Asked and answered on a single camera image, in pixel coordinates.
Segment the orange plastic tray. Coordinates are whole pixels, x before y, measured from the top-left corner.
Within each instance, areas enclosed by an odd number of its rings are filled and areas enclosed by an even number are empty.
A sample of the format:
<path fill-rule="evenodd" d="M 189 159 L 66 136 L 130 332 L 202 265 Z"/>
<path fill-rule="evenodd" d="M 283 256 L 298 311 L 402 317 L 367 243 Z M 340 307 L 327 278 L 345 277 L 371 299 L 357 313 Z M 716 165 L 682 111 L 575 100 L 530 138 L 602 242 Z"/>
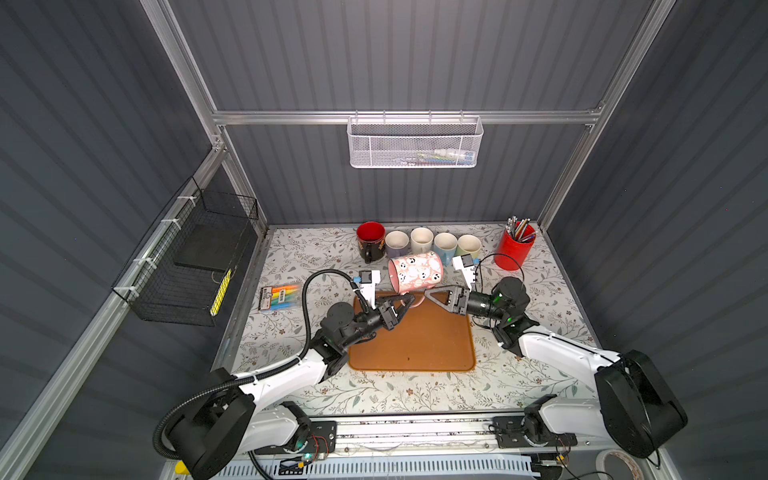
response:
<path fill-rule="evenodd" d="M 467 316 L 452 314 L 416 296 L 404 319 L 392 330 L 349 349 L 357 371 L 469 372 L 475 368 L 474 340 Z"/>

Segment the pink patterned mug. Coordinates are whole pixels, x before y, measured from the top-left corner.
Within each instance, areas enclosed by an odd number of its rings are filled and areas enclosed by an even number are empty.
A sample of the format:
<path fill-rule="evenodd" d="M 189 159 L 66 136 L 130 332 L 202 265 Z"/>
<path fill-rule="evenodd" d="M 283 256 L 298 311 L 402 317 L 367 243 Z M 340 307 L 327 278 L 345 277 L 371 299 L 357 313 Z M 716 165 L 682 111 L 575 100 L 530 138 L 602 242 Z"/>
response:
<path fill-rule="evenodd" d="M 388 276 L 393 291 L 404 294 L 438 285 L 444 279 L 445 272 L 440 257 L 429 251 L 390 259 Z"/>

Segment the light green mug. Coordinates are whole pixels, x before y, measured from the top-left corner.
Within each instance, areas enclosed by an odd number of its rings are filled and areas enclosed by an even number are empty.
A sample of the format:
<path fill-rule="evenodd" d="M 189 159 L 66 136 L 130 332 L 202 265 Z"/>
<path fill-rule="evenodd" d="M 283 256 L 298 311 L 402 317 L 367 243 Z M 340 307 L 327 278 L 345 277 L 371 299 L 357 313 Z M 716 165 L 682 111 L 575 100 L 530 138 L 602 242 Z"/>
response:
<path fill-rule="evenodd" d="M 464 234 L 458 238 L 456 254 L 458 256 L 470 255 L 473 259 L 477 259 L 482 253 L 482 241 L 471 234 Z"/>

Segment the light blue mug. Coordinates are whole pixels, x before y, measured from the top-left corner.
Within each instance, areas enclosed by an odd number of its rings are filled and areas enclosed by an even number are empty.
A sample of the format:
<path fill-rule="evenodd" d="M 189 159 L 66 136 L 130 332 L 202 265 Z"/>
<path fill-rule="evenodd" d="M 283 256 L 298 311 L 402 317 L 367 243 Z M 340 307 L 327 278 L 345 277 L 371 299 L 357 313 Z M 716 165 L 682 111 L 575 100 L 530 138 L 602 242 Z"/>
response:
<path fill-rule="evenodd" d="M 433 239 L 433 251 L 446 267 L 452 265 L 452 259 L 456 255 L 457 246 L 457 237 L 448 232 L 438 233 Z"/>

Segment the white mug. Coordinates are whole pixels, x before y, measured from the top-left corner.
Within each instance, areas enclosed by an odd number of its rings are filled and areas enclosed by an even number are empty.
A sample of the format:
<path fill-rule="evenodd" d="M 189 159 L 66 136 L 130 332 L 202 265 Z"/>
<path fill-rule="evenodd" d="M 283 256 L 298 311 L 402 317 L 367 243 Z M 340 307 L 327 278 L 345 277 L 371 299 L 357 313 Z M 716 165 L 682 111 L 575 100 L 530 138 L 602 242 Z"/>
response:
<path fill-rule="evenodd" d="M 432 250 L 434 233 L 426 227 L 414 228 L 410 233 L 410 246 L 413 254 L 423 254 Z"/>

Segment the purple mug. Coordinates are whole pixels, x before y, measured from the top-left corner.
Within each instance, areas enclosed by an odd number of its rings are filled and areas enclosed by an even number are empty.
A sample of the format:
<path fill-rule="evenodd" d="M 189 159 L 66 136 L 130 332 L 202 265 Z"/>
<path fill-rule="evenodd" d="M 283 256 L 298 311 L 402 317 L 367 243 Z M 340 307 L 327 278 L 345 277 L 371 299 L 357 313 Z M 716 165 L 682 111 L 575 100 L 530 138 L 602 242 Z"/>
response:
<path fill-rule="evenodd" d="M 400 230 L 392 230 L 385 236 L 385 251 L 389 258 L 406 256 L 411 252 L 410 237 Z"/>

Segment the black patterned mug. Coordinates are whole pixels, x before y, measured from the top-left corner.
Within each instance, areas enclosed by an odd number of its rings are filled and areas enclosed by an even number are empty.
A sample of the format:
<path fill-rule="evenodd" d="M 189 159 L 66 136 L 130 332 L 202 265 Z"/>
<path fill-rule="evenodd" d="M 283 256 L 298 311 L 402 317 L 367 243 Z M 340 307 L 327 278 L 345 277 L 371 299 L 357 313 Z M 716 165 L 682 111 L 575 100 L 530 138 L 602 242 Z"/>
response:
<path fill-rule="evenodd" d="M 366 264 L 371 264 L 384 257 L 385 227 L 375 221 L 365 222 L 356 229 L 358 251 Z"/>

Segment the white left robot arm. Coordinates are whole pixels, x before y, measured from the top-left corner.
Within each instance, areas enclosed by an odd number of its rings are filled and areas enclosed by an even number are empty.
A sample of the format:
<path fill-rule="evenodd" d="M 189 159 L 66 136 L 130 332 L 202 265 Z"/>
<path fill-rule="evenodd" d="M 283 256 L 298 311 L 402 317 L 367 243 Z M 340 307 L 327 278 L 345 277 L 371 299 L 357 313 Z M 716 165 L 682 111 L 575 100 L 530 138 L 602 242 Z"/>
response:
<path fill-rule="evenodd" d="M 254 456 L 276 447 L 301 454 L 311 444 L 312 422 L 289 395 L 336 375 L 349 361 L 349 349 L 393 330 L 415 298 L 410 293 L 385 296 L 370 304 L 358 282 L 338 271 L 359 304 L 332 305 L 312 331 L 306 323 L 302 350 L 278 366 L 233 375 L 211 372 L 211 386 L 166 413 L 152 434 L 155 451 L 183 463 L 195 479 L 209 479 L 236 455 Z"/>

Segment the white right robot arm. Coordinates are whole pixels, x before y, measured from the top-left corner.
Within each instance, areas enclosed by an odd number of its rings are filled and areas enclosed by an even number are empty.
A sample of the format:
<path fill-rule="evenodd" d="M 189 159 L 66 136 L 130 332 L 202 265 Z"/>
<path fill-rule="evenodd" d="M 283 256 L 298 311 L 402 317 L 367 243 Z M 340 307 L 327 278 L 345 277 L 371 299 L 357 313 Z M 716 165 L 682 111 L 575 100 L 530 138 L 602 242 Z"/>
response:
<path fill-rule="evenodd" d="M 528 315 L 530 297 L 519 278 L 505 277 L 489 293 L 449 286 L 428 289 L 425 297 L 452 314 L 487 319 L 502 349 L 593 391 L 590 399 L 547 394 L 528 405 L 521 430 L 533 446 L 563 435 L 599 437 L 647 458 L 688 424 L 682 403 L 646 354 L 590 347 L 544 327 Z"/>

